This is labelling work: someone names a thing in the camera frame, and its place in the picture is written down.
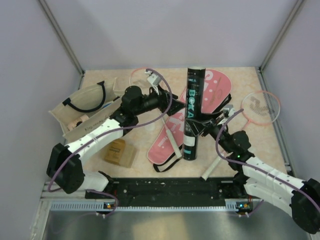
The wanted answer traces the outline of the black shuttlecock tube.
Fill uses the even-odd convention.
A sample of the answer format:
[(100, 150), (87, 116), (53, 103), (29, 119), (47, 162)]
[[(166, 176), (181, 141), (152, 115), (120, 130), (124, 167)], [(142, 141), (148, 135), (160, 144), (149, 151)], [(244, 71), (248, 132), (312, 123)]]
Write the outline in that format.
[(197, 120), (201, 115), (206, 69), (193, 66), (187, 69), (184, 133), (182, 158), (193, 161), (197, 158), (198, 138), (193, 134), (187, 120)]

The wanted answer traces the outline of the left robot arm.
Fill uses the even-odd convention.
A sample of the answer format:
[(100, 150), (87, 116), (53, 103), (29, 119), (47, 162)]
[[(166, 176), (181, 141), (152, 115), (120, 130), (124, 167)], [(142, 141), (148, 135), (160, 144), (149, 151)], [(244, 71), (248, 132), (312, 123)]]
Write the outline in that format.
[(86, 162), (112, 141), (140, 127), (139, 115), (159, 109), (163, 115), (171, 116), (184, 107), (170, 90), (151, 88), (149, 94), (143, 94), (138, 86), (128, 87), (119, 108), (99, 127), (67, 145), (58, 143), (53, 147), (46, 170), (51, 179), (47, 190), (53, 192), (52, 185), (57, 184), (66, 194), (93, 190), (102, 198), (109, 198), (114, 191), (111, 178), (102, 171), (85, 171)]

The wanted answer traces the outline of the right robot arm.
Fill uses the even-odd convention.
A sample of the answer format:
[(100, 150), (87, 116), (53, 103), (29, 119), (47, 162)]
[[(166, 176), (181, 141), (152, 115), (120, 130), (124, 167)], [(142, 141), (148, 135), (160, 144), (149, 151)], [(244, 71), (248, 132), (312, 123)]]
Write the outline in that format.
[(218, 156), (237, 171), (239, 182), (233, 192), (239, 198), (257, 197), (287, 213), (305, 232), (320, 231), (320, 183), (310, 178), (303, 180), (266, 164), (249, 149), (251, 144), (244, 130), (230, 134), (227, 124), (219, 124), (219, 113), (205, 114), (205, 120), (185, 119), (193, 137), (211, 135), (215, 148), (221, 147), (229, 156)]

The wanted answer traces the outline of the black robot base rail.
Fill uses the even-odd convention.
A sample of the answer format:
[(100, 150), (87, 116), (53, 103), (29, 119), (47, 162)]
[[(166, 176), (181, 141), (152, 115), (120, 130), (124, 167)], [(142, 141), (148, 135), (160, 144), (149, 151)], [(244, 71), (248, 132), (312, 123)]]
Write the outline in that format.
[(121, 207), (217, 207), (227, 199), (250, 199), (233, 177), (118, 177), (104, 192)]

